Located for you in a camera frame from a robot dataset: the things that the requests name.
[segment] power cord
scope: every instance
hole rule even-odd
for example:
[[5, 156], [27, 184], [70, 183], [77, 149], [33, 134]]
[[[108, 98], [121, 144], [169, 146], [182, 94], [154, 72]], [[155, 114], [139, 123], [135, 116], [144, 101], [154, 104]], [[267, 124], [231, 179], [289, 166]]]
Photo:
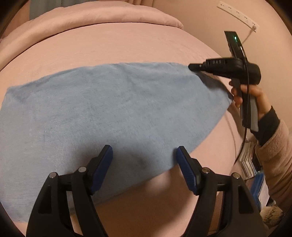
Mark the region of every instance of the power cord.
[[[242, 53], [244, 55], [244, 59], [243, 59], [243, 62], [244, 62], [244, 66], [245, 66], [245, 71], [246, 71], [246, 76], [247, 76], [247, 106], [246, 106], [246, 116], [248, 118], [248, 116], [250, 116], [250, 113], [249, 113], [249, 104], [250, 104], [250, 96], [249, 96], [249, 73], [248, 73], [248, 69], [247, 69], [247, 61], [246, 61], [246, 58], [245, 58], [245, 53], [243, 51], [243, 48], [241, 47], [241, 50], [242, 50]], [[241, 144], [241, 148], [240, 148], [240, 151], [235, 159], [235, 162], [234, 164], [238, 161], [238, 159], [240, 158], [241, 156], [241, 153], [243, 151], [243, 147], [244, 147], [244, 144], [245, 144], [245, 141], [246, 141], [246, 133], [247, 133], [247, 128], [245, 128], [244, 130], [244, 135], [243, 135], [243, 141], [242, 141], [242, 144]]]

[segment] electrical socket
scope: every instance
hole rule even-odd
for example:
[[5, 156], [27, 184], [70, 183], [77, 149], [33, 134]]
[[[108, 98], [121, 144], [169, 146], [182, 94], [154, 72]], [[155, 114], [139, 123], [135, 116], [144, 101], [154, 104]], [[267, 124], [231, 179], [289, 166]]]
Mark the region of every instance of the electrical socket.
[[222, 10], [224, 10], [224, 11], [226, 11], [226, 12], [228, 12], [229, 14], [233, 15], [234, 17], [236, 17], [237, 19], [242, 21], [248, 27], [253, 29], [254, 32], [257, 32], [257, 30], [260, 28], [260, 26], [257, 23], [255, 23], [254, 20], [250, 19], [248, 16], [246, 16], [242, 12], [238, 11], [234, 7], [226, 4], [225, 2], [220, 1], [218, 3], [217, 7], [222, 9]]

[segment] pink fleece sleeve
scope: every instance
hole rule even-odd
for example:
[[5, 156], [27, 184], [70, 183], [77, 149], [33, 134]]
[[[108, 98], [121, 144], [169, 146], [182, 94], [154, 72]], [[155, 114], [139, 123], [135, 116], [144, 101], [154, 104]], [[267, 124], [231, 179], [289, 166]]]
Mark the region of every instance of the pink fleece sleeve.
[[262, 146], [256, 146], [256, 155], [263, 165], [270, 196], [287, 212], [292, 205], [292, 138], [284, 123]]

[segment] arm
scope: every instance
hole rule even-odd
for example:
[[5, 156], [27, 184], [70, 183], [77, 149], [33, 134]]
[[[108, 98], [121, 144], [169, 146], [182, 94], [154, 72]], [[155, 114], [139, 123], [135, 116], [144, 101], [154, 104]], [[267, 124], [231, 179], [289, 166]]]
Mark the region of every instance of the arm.
[[[232, 89], [237, 107], [242, 98]], [[292, 205], [292, 139], [284, 121], [280, 121], [261, 88], [250, 85], [250, 94], [257, 98], [259, 131], [251, 131], [258, 140], [256, 154], [261, 160], [270, 196], [287, 212]]]

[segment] pink bed sheet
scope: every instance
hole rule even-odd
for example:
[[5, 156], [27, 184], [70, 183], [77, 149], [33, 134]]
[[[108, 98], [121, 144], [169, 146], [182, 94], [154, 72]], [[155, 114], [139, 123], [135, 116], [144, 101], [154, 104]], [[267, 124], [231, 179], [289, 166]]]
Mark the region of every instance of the pink bed sheet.
[[[182, 27], [156, 9], [124, 2], [54, 9], [0, 43], [0, 101], [10, 86], [76, 67], [119, 62], [187, 65], [219, 57]], [[228, 79], [218, 79], [230, 89]], [[191, 156], [216, 173], [230, 174], [242, 141], [238, 120], [238, 111], [231, 105], [210, 135], [189, 151]], [[111, 237], [177, 237], [183, 234], [196, 202], [176, 166], [96, 208]], [[211, 231], [216, 229], [218, 215], [219, 208]], [[78, 231], [76, 217], [72, 219]]]

